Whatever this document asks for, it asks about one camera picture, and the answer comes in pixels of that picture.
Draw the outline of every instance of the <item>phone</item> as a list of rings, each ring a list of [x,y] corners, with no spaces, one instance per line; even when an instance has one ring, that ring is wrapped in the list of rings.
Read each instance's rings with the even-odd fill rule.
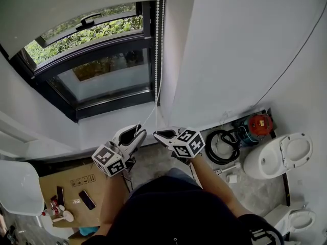
[[[57,196],[58,196],[58,204],[65,206],[65,199],[63,198],[63,188],[57,186]]]
[[[87,195],[86,191],[83,190],[78,194],[79,197],[81,197],[82,201],[84,202],[84,204],[88,207],[89,210],[93,210],[96,205],[94,204],[94,202],[91,200],[91,198],[89,197],[89,195]]]

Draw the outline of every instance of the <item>vacuum cleaner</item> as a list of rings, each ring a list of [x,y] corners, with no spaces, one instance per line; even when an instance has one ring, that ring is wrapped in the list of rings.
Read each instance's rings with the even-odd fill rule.
[[[235,161],[240,155],[240,147],[255,146],[272,131],[272,119],[266,114],[255,114],[236,120],[231,124],[234,129],[217,130],[207,136],[205,152],[209,159],[219,165]],[[212,149],[212,139],[219,135],[220,139],[233,148],[230,158],[220,158]]]

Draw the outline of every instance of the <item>gray tile floor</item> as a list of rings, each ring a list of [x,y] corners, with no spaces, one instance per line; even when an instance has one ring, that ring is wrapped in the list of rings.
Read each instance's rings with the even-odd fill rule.
[[[213,128],[207,131],[202,132],[202,136],[206,139],[207,135],[217,130],[218,128]],[[231,129],[229,124],[224,125],[224,129]],[[219,142],[218,151],[225,149],[225,143]],[[252,150],[252,148],[241,148],[241,153],[239,158],[236,161],[244,161],[247,154]],[[208,164],[213,169],[224,169],[233,165],[233,163],[227,165],[217,165],[213,164],[205,154],[205,151],[202,151],[203,156],[207,160]],[[176,167],[181,169],[186,174],[192,177],[190,168],[184,163],[178,161],[177,159],[171,157],[171,152],[164,148],[160,144],[154,144],[140,150],[135,154],[136,164],[131,171],[131,177],[133,186],[136,187],[141,183],[144,183],[148,180],[153,179],[159,172],[167,172],[169,169]],[[228,172],[223,173],[220,177],[226,179],[228,174],[237,174],[238,182],[234,184],[229,184],[230,188],[235,193],[236,197],[251,212],[258,214],[260,216],[265,216],[268,212],[273,210],[279,204],[285,204],[285,189],[282,176],[279,176],[274,179],[269,180],[257,180],[253,179],[250,176],[247,176],[244,171],[240,169],[232,169]],[[199,181],[196,177],[196,173],[193,169],[193,174],[197,183]]]
[[[229,128],[230,126],[228,124],[224,125],[225,130]],[[217,129],[220,128],[213,128],[207,131],[203,131],[203,138],[205,139],[211,131]],[[227,147],[228,146],[224,146],[224,143],[220,141],[218,144],[218,151],[227,152],[226,156],[228,156],[229,150]],[[240,157],[237,159],[237,161],[240,160],[242,163],[250,151],[251,148],[241,148]],[[233,165],[232,163],[223,166],[213,164],[206,156],[205,151],[202,153],[208,164],[213,169],[224,169]],[[177,159],[171,157],[171,152],[160,144],[154,144],[140,148],[139,151],[135,154],[135,157],[136,164],[131,171],[131,179],[134,187],[155,178],[158,174],[160,175],[167,172],[173,167],[181,169],[192,177],[190,168]],[[235,184],[230,184],[229,186],[234,191],[236,197],[243,204],[243,206],[253,213],[260,216],[265,216],[277,205],[285,204],[285,189],[282,176],[270,180],[256,180],[247,176],[240,168],[223,173],[220,177],[225,180],[226,175],[230,173],[238,175],[238,182]],[[194,169],[193,174],[196,181],[199,183]],[[48,232],[46,232],[46,230],[42,229],[39,226],[36,217],[6,213],[6,221],[8,226],[10,226],[12,223],[15,223],[19,233],[19,240],[21,242],[28,240],[32,245],[39,245],[55,244],[57,241],[63,241],[60,238],[51,236]]]

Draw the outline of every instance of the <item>toilet lid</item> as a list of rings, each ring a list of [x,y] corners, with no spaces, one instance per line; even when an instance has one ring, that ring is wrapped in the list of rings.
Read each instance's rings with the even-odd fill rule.
[[[288,169],[305,164],[313,151],[312,140],[304,133],[293,133],[285,137],[281,143],[284,166]]]
[[[310,228],[316,221],[313,211],[298,210],[289,215],[289,231],[301,232]]]

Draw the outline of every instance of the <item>coiled cable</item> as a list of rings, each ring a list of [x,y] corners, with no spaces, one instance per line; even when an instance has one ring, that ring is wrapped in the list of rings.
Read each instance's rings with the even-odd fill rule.
[[[217,130],[217,131],[214,131],[212,133],[210,133],[207,138],[206,138],[206,142],[205,142],[205,152],[208,156],[208,158],[214,162],[215,164],[219,164],[219,165],[225,165],[225,164],[228,164],[232,161],[235,161],[239,155],[240,155],[240,148],[239,148],[239,141],[236,140],[234,138],[234,136],[232,135],[232,132],[236,132],[238,131],[239,129],[233,129],[233,130],[230,130],[230,131],[225,131],[225,130]],[[214,152],[214,150],[212,149],[212,146],[211,146],[211,142],[213,140],[213,138],[218,135],[218,137],[220,137],[220,139],[232,146],[233,148],[233,152],[232,152],[232,155],[230,158],[228,159],[223,159],[223,158],[220,158],[218,155],[216,155],[216,153]]]

